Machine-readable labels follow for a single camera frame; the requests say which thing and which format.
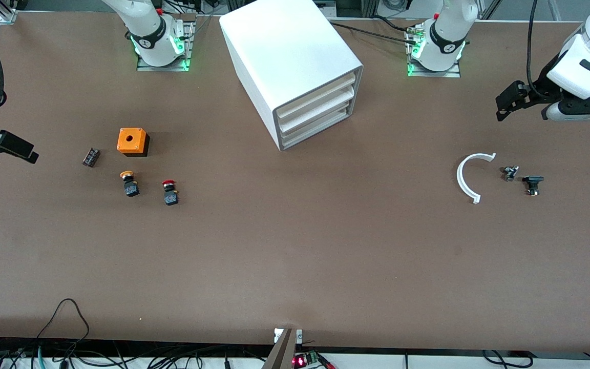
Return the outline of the red-capped push button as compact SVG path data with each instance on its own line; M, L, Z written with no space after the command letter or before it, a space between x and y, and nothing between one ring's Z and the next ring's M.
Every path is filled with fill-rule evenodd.
M175 184L175 181L171 179L162 182L162 187L164 189L164 203L167 206L173 206L179 203L178 191L176 190Z

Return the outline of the white low drawer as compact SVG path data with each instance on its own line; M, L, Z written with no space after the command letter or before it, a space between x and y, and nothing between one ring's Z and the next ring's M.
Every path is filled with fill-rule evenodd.
M280 150L287 150L308 138L321 133L349 116L348 104L325 111L310 111L288 118L279 124Z

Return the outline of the orange-capped push button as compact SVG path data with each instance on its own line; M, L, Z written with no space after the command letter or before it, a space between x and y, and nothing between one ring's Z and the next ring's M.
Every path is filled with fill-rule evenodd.
M140 194L140 189L138 187L138 182L134 180L134 172L133 171L123 171L119 175L122 178L123 186L124 186L124 193L129 198L133 198Z

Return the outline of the white high drawer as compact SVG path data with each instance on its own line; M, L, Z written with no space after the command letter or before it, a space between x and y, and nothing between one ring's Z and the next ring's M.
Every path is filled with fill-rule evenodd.
M356 73L348 73L279 108L277 110L277 117L279 119L292 119L297 115L307 114L307 112L320 107L338 95L344 96L344 94L347 94L346 91L349 91L349 96L353 96L353 86L356 79Z

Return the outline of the white middle drawer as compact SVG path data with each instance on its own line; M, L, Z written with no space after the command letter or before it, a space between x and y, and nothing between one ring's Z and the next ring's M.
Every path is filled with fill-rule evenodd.
M283 135L290 135L293 132L307 127L317 125L335 119L337 115L347 115L347 108L354 98L354 88L344 87L340 90L327 93L319 98L313 99L302 107L293 111L278 114L277 123Z

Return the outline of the white drawer cabinet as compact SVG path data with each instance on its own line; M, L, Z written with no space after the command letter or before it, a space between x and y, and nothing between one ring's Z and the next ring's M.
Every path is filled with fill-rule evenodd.
M313 0L255 0L219 24L237 77L280 150L277 110L363 64Z

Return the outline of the white curved plastic arc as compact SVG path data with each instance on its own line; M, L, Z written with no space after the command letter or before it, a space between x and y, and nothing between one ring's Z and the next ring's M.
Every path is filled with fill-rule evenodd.
M472 199L472 203L473 204L478 204L481 201L481 196L480 194L478 194L477 192L473 191L469 186L468 183L465 180L464 177L464 168L466 166L466 164L474 159L479 159L479 160L483 160L486 162L492 162L497 156L496 152L493 152L492 154L487 154L487 153L474 153L471 155L468 155L466 157L464 157L464 159L462 159L462 161L459 163L459 165L457 166L457 170L456 170L456 181L457 184L459 185L459 188L461 189L461 191L468 196L469 198Z

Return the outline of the orange box with hole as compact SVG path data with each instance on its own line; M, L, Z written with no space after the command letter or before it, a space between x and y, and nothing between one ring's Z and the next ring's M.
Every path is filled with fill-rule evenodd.
M121 128L116 149L127 157L147 157L151 137L143 128Z

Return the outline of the circuit board with red light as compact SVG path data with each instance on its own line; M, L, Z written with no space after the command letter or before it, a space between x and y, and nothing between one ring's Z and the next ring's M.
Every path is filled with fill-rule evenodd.
M320 359L316 351L305 351L293 356L292 369L311 369L319 366Z

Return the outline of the small black switch part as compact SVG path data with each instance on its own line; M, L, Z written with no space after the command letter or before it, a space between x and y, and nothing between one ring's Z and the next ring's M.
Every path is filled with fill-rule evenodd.
M543 176L526 176L522 178L522 182L526 185L526 193L529 196L539 195L539 183L544 181Z

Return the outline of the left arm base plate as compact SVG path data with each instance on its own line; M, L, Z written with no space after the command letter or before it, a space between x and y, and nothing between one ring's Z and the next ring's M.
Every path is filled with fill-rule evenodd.
M440 59L444 62L452 60L453 64L450 66L450 68L443 71L431 70L424 66L419 60L419 57L424 53L426 45L435 46L435 44L432 42L426 41L425 31L425 23L420 23L409 27L405 32L405 40L409 40L411 42L410 44L406 45L408 76L444 78L461 77L459 59L461 59L462 51L466 46L465 40L461 42L458 47L450 45L452 52L449 54L443 54L441 52L440 55L435 57L436 60Z

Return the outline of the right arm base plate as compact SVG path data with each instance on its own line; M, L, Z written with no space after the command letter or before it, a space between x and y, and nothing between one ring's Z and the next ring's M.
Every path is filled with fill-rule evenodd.
M131 35L138 71L187 72L190 68L195 22L164 15L162 36L154 42Z

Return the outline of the grey slanted post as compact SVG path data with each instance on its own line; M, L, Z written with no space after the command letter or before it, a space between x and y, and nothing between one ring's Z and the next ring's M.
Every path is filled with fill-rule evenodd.
M276 333L277 341L261 369L293 369L293 358L298 345L297 329L281 329Z

